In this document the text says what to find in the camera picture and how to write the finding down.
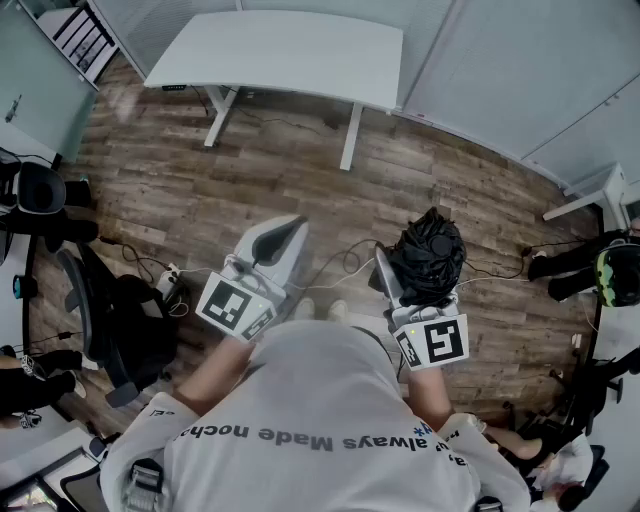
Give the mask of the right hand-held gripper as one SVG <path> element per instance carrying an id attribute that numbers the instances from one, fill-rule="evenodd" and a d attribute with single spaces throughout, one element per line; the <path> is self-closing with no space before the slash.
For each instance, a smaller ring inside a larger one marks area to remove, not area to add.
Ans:
<path id="1" fill-rule="evenodd" d="M 374 263 L 369 287 L 390 303 L 392 309 L 385 317 L 408 369 L 419 371 L 467 359 L 468 321 L 459 312 L 458 295 L 449 294 L 441 307 L 401 307 L 402 286 L 381 244 L 375 246 Z"/>

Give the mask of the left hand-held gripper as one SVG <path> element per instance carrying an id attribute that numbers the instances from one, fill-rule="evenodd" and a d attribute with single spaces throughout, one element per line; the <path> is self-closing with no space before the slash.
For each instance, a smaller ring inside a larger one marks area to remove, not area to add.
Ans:
<path id="1" fill-rule="evenodd" d="M 278 316 L 308 233 L 309 223 L 300 215 L 251 227 L 222 270 L 209 275 L 195 313 L 225 334 L 252 342 Z"/>

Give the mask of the black cloth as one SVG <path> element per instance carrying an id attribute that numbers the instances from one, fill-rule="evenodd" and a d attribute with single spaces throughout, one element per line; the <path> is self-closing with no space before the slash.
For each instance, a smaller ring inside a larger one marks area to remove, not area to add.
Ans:
<path id="1" fill-rule="evenodd" d="M 458 283 L 466 248 L 455 224 L 432 207 L 402 231 L 388 260 L 402 288 L 402 306 L 435 306 Z"/>

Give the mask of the person's left forearm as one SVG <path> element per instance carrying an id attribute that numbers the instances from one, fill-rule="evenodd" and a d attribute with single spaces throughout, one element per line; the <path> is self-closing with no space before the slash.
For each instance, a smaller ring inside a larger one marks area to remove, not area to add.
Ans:
<path id="1" fill-rule="evenodd" d="M 225 337 L 194 373 L 172 392 L 172 397 L 199 416 L 207 414 L 240 381 L 254 349 L 252 343 Z"/>

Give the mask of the person's right forearm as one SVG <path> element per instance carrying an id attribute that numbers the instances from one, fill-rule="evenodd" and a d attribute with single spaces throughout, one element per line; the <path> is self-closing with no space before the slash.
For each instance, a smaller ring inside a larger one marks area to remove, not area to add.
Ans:
<path id="1" fill-rule="evenodd" d="M 408 404 L 414 415 L 434 431 L 439 431 L 454 414 L 440 367 L 411 372 L 408 393 Z"/>

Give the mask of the white power strip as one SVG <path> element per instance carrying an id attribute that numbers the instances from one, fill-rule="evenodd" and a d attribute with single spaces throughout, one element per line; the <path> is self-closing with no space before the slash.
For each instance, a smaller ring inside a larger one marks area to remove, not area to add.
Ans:
<path id="1" fill-rule="evenodd" d="M 156 290 L 161 294 L 162 300 L 167 303 L 176 293 L 179 287 L 180 269 L 169 263 L 166 270 L 160 275 L 156 283 Z"/>

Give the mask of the person's white printed shirt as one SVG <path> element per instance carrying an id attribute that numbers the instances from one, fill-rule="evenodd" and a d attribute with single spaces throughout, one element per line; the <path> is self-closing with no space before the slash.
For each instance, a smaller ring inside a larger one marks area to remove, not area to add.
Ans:
<path id="1" fill-rule="evenodd" d="M 156 394 L 101 470 L 109 512 L 132 464 L 164 469 L 168 512 L 528 512 L 518 471 L 466 414 L 434 431 L 364 332 L 289 321 L 265 332 L 233 390 L 199 416 Z"/>

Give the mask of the black office chair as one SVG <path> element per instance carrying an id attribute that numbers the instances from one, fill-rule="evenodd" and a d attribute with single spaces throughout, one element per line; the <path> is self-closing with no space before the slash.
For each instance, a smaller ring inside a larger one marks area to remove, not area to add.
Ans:
<path id="1" fill-rule="evenodd" d="M 171 379 L 176 323 L 157 289 L 134 275 L 115 276 L 89 245 L 76 246 L 77 254 L 56 254 L 71 283 L 65 309 L 79 312 L 84 355 L 110 379 L 107 403 L 124 407 L 156 381 Z"/>

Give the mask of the white table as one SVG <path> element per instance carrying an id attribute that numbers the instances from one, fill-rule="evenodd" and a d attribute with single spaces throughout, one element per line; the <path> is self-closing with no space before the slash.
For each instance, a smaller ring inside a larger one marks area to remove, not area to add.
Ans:
<path id="1" fill-rule="evenodd" d="M 348 171 L 364 108 L 392 112 L 399 88 L 403 33 L 356 18 L 284 10 L 194 16 L 146 76 L 148 88 L 205 89 L 215 118 L 212 147 L 243 87 L 293 91 L 349 102 L 340 168 Z"/>

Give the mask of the green and black helmet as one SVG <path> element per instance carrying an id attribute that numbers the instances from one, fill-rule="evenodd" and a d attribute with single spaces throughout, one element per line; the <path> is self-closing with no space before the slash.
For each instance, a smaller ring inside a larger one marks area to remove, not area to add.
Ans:
<path id="1" fill-rule="evenodd" d="M 640 304 L 640 244 L 618 240 L 611 243 L 598 253 L 594 272 L 602 306 Z"/>

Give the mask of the white side desk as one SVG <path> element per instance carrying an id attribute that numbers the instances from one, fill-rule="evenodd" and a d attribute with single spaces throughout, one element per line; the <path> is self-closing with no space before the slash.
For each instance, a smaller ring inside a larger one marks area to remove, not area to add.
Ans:
<path id="1" fill-rule="evenodd" d="M 575 197 L 575 199 L 545 212 L 542 218 L 544 221 L 550 221 L 578 209 L 603 202 L 612 213 L 615 225 L 619 229 L 628 229 L 631 220 L 623 204 L 626 189 L 625 173 L 618 162 L 613 163 L 596 174 L 564 189 L 565 198 Z"/>

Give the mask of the white shelf unit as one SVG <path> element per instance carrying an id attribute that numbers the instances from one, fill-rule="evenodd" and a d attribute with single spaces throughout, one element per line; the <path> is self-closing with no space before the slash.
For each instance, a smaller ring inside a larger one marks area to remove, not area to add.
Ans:
<path id="1" fill-rule="evenodd" d="M 89 0 L 48 9 L 36 17 L 36 24 L 92 86 L 119 50 Z"/>

